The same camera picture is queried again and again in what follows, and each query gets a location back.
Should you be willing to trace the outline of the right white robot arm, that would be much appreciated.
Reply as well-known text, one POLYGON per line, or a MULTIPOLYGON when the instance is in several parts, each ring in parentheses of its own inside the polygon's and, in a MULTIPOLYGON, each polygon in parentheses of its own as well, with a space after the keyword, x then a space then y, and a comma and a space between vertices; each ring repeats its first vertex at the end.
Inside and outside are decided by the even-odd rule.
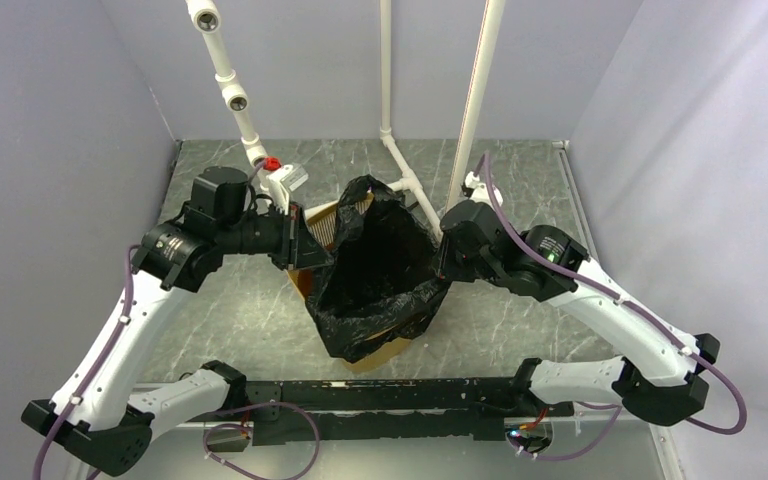
POLYGON ((702 366, 655 326, 602 292, 553 271, 554 266, 602 284, 608 279, 586 248, 563 230, 538 225, 512 239, 486 203, 465 200, 446 213, 438 273, 458 282, 484 280, 566 312, 617 351, 608 360, 522 361, 511 381, 517 411, 534 415, 563 402, 614 404, 637 418, 673 426, 700 412, 709 385, 702 366))

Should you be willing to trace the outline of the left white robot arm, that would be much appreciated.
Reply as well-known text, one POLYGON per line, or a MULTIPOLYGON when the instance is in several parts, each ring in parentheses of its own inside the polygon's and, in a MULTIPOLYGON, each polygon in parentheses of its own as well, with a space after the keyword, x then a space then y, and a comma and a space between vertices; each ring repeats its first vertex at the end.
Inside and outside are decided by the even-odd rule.
POLYGON ((51 398, 28 403, 23 423, 46 445, 62 446, 93 479, 127 472, 152 441, 192 418, 275 414, 275 390, 249 387, 241 372, 216 360, 159 389, 134 388, 170 321, 226 257, 263 254, 287 271, 331 262, 291 198, 307 178, 300 165, 274 158, 250 173, 213 166, 199 174, 179 212, 127 250, 121 298, 97 339, 51 398))

